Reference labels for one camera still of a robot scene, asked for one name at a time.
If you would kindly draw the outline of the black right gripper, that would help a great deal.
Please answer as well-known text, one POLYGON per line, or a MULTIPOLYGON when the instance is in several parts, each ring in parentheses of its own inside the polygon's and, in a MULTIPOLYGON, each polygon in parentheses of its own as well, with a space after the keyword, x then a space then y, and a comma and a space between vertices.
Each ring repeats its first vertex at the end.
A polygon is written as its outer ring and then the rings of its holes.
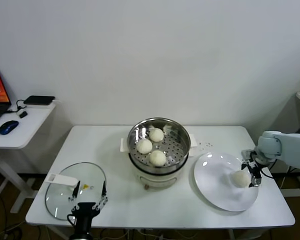
POLYGON ((246 167, 248 167, 248 170, 251 174, 248 187, 259 187, 262 182, 261 167, 252 158, 248 159, 247 163, 243 162, 241 164, 241 170, 244 170, 246 167))

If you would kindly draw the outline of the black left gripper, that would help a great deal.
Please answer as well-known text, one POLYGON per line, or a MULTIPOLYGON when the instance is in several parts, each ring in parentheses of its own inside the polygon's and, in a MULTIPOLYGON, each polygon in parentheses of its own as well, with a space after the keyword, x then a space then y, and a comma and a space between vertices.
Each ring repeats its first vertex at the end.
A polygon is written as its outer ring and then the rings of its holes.
POLYGON ((68 197, 70 216, 74 217, 74 222, 70 224, 74 228, 74 235, 89 235, 92 228, 92 220, 100 214, 100 211, 108 202, 107 184, 103 182, 101 198, 98 203, 80 202, 77 204, 77 197, 80 188, 80 181, 74 187, 71 196, 68 197))

